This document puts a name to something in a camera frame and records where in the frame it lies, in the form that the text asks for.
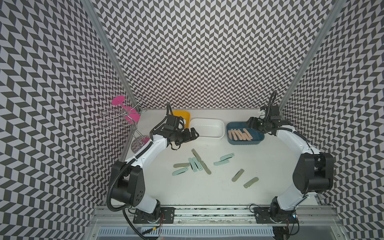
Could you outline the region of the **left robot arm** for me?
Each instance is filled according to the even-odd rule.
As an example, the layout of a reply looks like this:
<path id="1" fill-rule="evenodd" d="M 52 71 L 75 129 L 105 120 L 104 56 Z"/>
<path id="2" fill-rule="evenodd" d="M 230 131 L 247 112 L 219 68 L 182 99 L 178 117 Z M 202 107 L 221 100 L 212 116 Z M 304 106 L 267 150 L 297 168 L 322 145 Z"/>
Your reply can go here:
<path id="1" fill-rule="evenodd" d="M 196 140 L 199 133 L 195 128 L 186 128 L 182 117 L 168 114 L 149 132 L 149 141 L 125 162 L 116 162 L 112 167 L 106 205 L 112 212 L 124 211 L 130 207 L 138 210 L 151 222 L 161 214 L 160 201 L 146 194 L 144 170 L 168 146 Z"/>

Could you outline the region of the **pink knife vertical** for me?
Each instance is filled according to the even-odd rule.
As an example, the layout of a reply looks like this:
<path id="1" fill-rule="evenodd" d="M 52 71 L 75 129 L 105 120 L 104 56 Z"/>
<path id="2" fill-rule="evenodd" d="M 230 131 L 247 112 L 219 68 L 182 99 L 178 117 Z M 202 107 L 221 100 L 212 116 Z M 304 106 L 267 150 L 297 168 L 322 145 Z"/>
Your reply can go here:
<path id="1" fill-rule="evenodd" d="M 233 135 L 233 139 L 234 139 L 234 141 L 237 141 L 237 140 L 238 140 L 238 137 L 237 137 L 236 133 L 234 132 L 234 130 L 231 130 L 231 133 L 232 133 L 232 135 Z"/>

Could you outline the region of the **white storage box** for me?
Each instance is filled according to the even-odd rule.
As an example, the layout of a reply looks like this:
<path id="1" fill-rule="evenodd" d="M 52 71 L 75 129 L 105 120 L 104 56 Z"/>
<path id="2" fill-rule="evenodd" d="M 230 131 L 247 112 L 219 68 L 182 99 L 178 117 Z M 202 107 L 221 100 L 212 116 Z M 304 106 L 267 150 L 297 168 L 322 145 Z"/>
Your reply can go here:
<path id="1" fill-rule="evenodd" d="M 194 128 L 203 139 L 221 139 L 225 135 L 225 125 L 219 119 L 194 118 L 190 121 L 190 128 Z"/>

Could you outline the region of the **pink knife diagonal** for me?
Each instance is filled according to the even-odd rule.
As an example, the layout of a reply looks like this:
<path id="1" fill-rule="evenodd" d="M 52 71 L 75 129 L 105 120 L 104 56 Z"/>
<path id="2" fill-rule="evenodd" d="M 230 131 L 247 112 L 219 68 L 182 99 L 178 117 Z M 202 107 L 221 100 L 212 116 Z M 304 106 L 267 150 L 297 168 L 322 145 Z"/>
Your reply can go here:
<path id="1" fill-rule="evenodd" d="M 240 141 L 244 140 L 242 134 L 239 134 L 239 133 L 236 133 L 236 134 L 238 135 L 238 138 L 239 138 Z"/>

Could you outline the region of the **dark teal storage box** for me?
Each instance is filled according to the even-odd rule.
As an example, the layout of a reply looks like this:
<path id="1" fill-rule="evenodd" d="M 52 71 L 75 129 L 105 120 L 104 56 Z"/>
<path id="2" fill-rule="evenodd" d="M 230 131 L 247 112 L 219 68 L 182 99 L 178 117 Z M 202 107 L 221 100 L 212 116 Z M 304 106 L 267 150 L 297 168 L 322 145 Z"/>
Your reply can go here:
<path id="1" fill-rule="evenodd" d="M 248 128 L 246 122 L 230 122 L 226 125 L 227 140 L 231 145 L 257 145 L 265 135 Z"/>

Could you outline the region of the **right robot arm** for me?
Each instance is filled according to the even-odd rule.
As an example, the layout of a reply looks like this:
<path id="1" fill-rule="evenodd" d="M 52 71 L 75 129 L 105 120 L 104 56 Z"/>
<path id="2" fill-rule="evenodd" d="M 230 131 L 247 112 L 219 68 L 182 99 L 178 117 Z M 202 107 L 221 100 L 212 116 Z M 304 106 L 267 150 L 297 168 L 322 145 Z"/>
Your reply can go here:
<path id="1" fill-rule="evenodd" d="M 297 157 L 293 183 L 287 190 L 274 197 L 270 204 L 270 219 L 279 223 L 295 213 L 296 207 L 317 193 L 331 190 L 334 181 L 335 158 L 313 147 L 302 134 L 281 116 L 251 117 L 247 127 L 280 139 Z"/>

